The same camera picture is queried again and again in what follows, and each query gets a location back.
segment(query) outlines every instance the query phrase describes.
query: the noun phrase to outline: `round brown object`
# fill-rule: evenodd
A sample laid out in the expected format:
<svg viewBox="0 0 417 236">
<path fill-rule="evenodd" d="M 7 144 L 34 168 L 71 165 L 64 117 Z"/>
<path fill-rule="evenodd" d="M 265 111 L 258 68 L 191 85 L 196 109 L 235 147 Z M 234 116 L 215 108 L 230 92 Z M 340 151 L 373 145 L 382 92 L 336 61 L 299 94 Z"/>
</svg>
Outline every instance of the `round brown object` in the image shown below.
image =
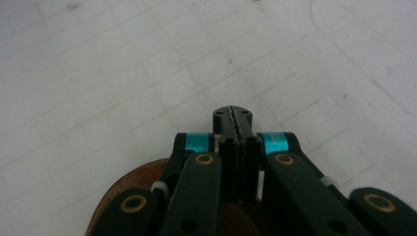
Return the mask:
<svg viewBox="0 0 417 236">
<path fill-rule="evenodd" d="M 159 179 L 168 159 L 160 159 L 136 168 L 119 179 L 101 199 L 92 215 L 86 236 L 90 236 L 99 216 L 120 193 L 132 189 L 150 189 Z M 220 235 L 265 236 L 266 225 L 261 216 L 261 202 L 251 204 L 222 204 Z"/>
</svg>

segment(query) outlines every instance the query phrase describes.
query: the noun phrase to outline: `white surface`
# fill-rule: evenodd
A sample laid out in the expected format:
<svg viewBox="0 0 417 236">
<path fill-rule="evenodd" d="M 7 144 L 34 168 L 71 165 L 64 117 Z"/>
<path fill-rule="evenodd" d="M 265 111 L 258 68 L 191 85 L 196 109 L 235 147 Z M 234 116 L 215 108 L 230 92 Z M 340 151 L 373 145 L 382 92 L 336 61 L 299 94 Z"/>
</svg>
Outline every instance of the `white surface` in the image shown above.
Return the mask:
<svg viewBox="0 0 417 236">
<path fill-rule="evenodd" d="M 0 235 L 83 235 L 214 109 L 291 131 L 343 194 L 417 207 L 415 1 L 2 0 Z"/>
</svg>

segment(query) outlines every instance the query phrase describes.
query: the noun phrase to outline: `teal band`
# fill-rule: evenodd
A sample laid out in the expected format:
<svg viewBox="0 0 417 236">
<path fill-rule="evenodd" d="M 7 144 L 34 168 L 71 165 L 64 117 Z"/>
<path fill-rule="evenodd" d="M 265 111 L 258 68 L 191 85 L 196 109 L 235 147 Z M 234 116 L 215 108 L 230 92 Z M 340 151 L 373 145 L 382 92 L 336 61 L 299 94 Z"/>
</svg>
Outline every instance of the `teal band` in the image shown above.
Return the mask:
<svg viewBox="0 0 417 236">
<path fill-rule="evenodd" d="M 270 154 L 273 151 L 289 150 L 288 141 L 282 132 L 262 133 L 264 137 L 265 153 Z"/>
<path fill-rule="evenodd" d="M 185 149 L 195 152 L 209 151 L 209 133 L 187 133 Z"/>
</svg>

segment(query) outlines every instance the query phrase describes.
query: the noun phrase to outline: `brown spot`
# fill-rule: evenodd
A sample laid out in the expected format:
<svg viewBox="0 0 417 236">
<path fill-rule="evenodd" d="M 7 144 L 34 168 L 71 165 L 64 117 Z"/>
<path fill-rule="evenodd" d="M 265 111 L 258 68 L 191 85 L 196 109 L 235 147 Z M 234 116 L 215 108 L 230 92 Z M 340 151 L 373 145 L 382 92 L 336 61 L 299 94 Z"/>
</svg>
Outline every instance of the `brown spot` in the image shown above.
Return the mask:
<svg viewBox="0 0 417 236">
<path fill-rule="evenodd" d="M 80 3 L 68 3 L 67 4 L 67 10 L 69 10 L 71 12 L 76 10 L 79 7 L 80 7 Z"/>
</svg>

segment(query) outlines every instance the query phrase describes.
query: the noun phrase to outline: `white spacer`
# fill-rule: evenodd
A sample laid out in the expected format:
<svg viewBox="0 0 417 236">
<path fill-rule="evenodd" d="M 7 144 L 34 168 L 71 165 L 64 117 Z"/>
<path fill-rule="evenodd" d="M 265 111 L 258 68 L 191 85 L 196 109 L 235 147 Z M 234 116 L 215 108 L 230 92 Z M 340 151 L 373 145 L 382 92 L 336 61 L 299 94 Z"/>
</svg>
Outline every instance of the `white spacer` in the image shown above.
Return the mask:
<svg viewBox="0 0 417 236">
<path fill-rule="evenodd" d="M 155 181 L 153 182 L 150 190 L 153 192 L 154 189 L 159 189 L 162 191 L 163 196 L 165 197 L 165 205 L 168 206 L 169 203 L 169 189 L 165 182 L 162 181 Z"/>
<path fill-rule="evenodd" d="M 320 179 L 320 181 L 322 181 L 322 183 L 323 183 L 326 187 L 328 187 L 328 186 L 330 186 L 330 185 L 333 185 L 334 187 L 336 187 L 336 188 L 337 188 L 337 183 L 336 183 L 334 180 L 332 180 L 330 177 L 328 177 L 328 176 L 324 176 L 324 177 L 322 177 L 322 179 Z"/>
</svg>

